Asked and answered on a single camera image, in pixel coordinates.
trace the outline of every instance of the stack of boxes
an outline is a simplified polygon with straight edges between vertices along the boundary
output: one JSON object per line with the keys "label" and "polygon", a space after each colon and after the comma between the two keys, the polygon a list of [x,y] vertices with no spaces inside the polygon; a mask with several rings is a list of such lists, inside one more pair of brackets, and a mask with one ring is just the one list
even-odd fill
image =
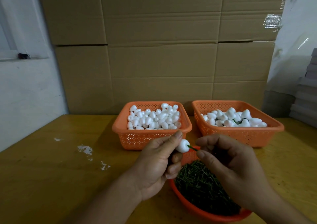
{"label": "stack of boxes", "polygon": [[130,101],[261,108],[283,0],[41,0],[71,114]]}
{"label": "stack of boxes", "polygon": [[299,78],[295,97],[290,117],[317,128],[317,48],[313,50],[305,77]]}

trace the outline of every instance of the perforated plastic basket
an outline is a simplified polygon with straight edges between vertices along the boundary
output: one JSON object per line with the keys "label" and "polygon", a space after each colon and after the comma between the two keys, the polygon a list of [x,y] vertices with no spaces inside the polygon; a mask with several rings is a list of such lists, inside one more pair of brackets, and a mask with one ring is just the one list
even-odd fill
{"label": "perforated plastic basket", "polygon": [[[198,157],[196,155],[196,151],[190,149],[188,152],[183,154],[181,165],[190,164],[193,161],[197,160]],[[238,215],[234,216],[219,216],[215,214],[211,214],[209,212],[203,211],[199,209],[198,207],[194,206],[192,203],[190,203],[177,189],[174,180],[168,180],[169,185],[171,186],[172,190],[175,192],[181,203],[193,214],[196,214],[204,219],[207,219],[209,221],[213,222],[237,222],[240,221],[246,217],[248,217],[252,212],[241,208],[240,213]]]}
{"label": "perforated plastic basket", "polygon": [[174,101],[136,101],[127,103],[117,119],[112,125],[113,132],[117,133],[120,138],[121,145],[127,150],[142,150],[144,146],[152,139],[160,138],[174,134],[177,130],[128,130],[128,116],[130,115],[130,107],[136,105],[141,111],[146,109],[156,110],[161,109],[162,103],[168,103],[169,105],[178,105],[178,111],[180,113],[181,127],[180,131],[183,133],[183,139],[186,138],[186,133],[192,130],[192,123],[190,122],[188,115],[184,109],[184,106],[179,102]]}
{"label": "perforated plastic basket", "polygon": [[[192,106],[202,135],[224,134],[252,147],[263,147],[268,144],[275,132],[284,130],[282,123],[243,101],[193,101]],[[235,108],[236,111],[250,110],[251,116],[267,123],[267,127],[217,127],[207,124],[201,116],[201,113],[207,114],[217,109],[226,112],[230,107]]]}

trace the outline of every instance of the person's left hand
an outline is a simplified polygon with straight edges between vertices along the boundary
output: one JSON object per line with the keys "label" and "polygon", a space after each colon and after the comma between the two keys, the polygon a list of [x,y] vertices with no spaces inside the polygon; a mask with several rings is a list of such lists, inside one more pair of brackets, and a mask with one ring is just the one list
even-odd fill
{"label": "person's left hand", "polygon": [[166,179],[177,177],[181,169],[182,153],[172,155],[172,165],[168,165],[168,158],[180,144],[182,132],[177,131],[172,136],[151,140],[137,158],[134,165],[127,171],[133,180],[142,200],[156,195],[163,187]]}

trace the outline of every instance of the person's right hand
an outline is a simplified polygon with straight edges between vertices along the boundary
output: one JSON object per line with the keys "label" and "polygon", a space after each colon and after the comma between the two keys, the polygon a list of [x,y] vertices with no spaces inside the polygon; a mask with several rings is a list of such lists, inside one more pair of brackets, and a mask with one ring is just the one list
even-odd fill
{"label": "person's right hand", "polygon": [[239,206],[256,212],[277,195],[268,183],[253,149],[225,135],[196,140],[197,156],[216,175]]}

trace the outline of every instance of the tabletop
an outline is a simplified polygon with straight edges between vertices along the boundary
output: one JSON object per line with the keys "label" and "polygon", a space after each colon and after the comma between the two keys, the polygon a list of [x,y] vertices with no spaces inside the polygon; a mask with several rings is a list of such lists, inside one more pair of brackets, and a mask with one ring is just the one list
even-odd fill
{"label": "tabletop", "polygon": [[[57,223],[89,201],[136,160],[120,145],[115,115],[62,115],[0,153],[0,223]],[[285,131],[255,149],[267,177],[285,199],[317,222],[317,130],[278,119]],[[201,136],[194,118],[186,135]],[[189,214],[166,183],[127,223],[206,223]],[[264,223],[251,214],[240,223]]]}

